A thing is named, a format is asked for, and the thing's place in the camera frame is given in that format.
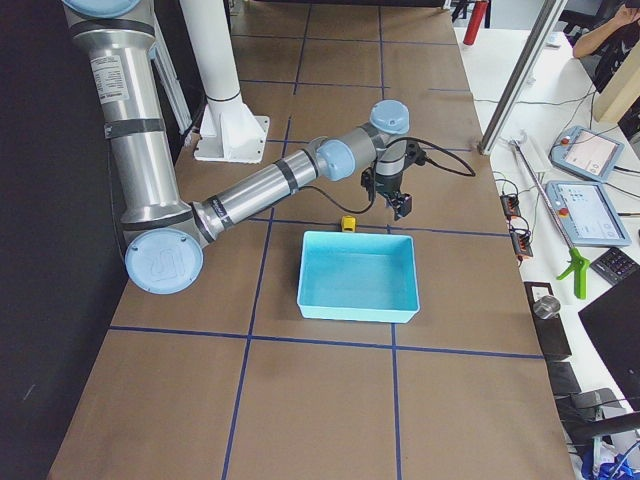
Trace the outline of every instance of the robotic arm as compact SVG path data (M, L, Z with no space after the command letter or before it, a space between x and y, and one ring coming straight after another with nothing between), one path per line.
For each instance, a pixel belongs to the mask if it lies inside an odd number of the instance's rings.
M402 138L409 112L376 104L369 122L338 138L318 138L222 193L189 205L180 199L149 61L154 39L150 0L63 0L74 43L89 54L127 210L121 218L131 279L160 294L187 288L203 263L202 248L242 220L319 176L338 181L360 168L369 195L384 196L395 218L411 210L400 193L402 172L420 163Z

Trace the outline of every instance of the human arm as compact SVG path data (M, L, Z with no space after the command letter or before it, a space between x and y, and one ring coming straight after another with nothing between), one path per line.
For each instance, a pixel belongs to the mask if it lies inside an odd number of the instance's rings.
M619 28L633 23L638 19L640 19L639 8L620 7L611 20L578 39L573 47L574 58L591 55Z

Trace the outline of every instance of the red cylinder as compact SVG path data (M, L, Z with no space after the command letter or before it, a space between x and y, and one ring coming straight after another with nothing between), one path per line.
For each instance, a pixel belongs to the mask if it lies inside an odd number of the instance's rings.
M488 6L489 2L487 0L478 0L474 5L471 20L469 20L469 25L467 26L467 33L465 34L462 42L465 45L473 45L476 41L480 24L482 23L482 19L484 18L484 14L487 11Z

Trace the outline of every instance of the brown table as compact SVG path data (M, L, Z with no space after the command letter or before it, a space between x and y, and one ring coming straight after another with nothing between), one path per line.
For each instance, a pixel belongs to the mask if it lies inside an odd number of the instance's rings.
M243 97L272 121L261 166L396 98L413 135L478 176L413 167L409 217L382 201L358 216L414 239L421 310L405 325L301 317L302 235L342 215L315 192L223 233L184 292L128 285L50 478L575 478L449 14L249 3L234 20ZM185 148L183 199L261 166ZM316 185L366 204L357 175Z

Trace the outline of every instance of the light blue plastic tray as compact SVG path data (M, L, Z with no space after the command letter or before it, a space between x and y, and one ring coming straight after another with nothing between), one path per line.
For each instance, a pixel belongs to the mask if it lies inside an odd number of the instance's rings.
M408 322L420 310L413 239L306 232L298 305L305 318Z

